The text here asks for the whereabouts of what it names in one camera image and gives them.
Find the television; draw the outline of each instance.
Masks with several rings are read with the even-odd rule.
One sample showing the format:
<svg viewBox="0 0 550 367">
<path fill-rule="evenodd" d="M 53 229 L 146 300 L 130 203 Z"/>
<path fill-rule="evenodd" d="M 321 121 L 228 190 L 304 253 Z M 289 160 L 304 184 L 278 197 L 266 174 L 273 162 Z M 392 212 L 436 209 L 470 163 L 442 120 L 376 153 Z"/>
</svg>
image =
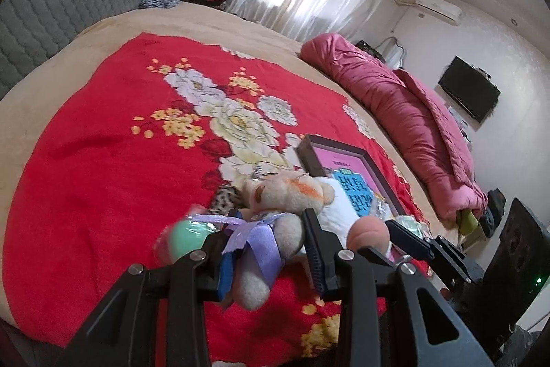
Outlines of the television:
<svg viewBox="0 0 550 367">
<path fill-rule="evenodd" d="M 501 94 L 491 83 L 490 75 L 457 56 L 439 80 L 439 85 L 479 123 L 493 111 Z"/>
</svg>

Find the pink comforter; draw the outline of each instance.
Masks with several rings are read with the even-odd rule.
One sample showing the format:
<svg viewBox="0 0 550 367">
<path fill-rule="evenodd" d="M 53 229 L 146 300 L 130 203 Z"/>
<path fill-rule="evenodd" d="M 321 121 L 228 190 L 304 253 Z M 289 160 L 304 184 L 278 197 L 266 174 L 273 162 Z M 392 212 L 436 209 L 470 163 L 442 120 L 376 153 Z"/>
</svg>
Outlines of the pink comforter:
<svg viewBox="0 0 550 367">
<path fill-rule="evenodd" d="M 474 162 L 457 123 L 433 90 L 335 33 L 305 43 L 300 57 L 375 115 L 427 187 L 440 218 L 455 220 L 456 212 L 465 209 L 479 218 L 487 197 L 473 181 Z"/>
</svg>

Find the air conditioner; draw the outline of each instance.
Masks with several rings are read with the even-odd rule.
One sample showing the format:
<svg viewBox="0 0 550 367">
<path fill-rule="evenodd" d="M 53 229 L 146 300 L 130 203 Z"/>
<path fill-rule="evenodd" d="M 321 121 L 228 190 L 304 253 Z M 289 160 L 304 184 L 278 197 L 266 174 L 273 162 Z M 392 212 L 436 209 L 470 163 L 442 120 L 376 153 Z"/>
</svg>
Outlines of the air conditioner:
<svg viewBox="0 0 550 367">
<path fill-rule="evenodd" d="M 444 0 L 416 0 L 419 10 L 422 10 L 451 25 L 460 25 L 464 12 L 460 7 Z"/>
</svg>

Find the purple ribbon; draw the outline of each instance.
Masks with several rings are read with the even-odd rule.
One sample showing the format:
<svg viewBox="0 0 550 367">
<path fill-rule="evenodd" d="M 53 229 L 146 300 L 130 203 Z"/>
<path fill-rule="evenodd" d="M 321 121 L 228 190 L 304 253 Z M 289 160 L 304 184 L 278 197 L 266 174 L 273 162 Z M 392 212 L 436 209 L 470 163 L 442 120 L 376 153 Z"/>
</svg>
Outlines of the purple ribbon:
<svg viewBox="0 0 550 367">
<path fill-rule="evenodd" d="M 287 215 L 287 213 L 276 213 L 251 222 L 221 215 L 194 215 L 189 219 L 199 223 L 229 224 L 228 228 L 233 230 L 233 233 L 230 235 L 222 255 L 234 252 L 237 249 L 245 249 L 248 245 L 254 253 L 263 278 L 271 287 L 281 271 L 283 261 L 270 224 L 284 215 Z"/>
</svg>

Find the pink poster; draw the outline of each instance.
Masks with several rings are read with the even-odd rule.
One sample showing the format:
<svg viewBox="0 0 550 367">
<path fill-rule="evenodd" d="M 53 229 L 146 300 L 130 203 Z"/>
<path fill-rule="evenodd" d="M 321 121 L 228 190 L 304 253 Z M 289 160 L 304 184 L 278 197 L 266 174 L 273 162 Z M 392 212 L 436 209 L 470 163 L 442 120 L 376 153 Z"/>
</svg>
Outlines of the pink poster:
<svg viewBox="0 0 550 367">
<path fill-rule="evenodd" d="M 361 158 L 350 154 L 336 153 L 317 146 L 314 147 L 313 150 L 315 151 L 315 154 L 323 167 L 330 168 L 332 170 L 347 168 L 354 173 L 358 173 L 363 176 L 363 179 L 373 192 L 378 193 L 379 195 L 381 194 L 378 186 L 372 178 L 372 175 L 367 170 L 367 167 L 365 167 Z"/>
</svg>

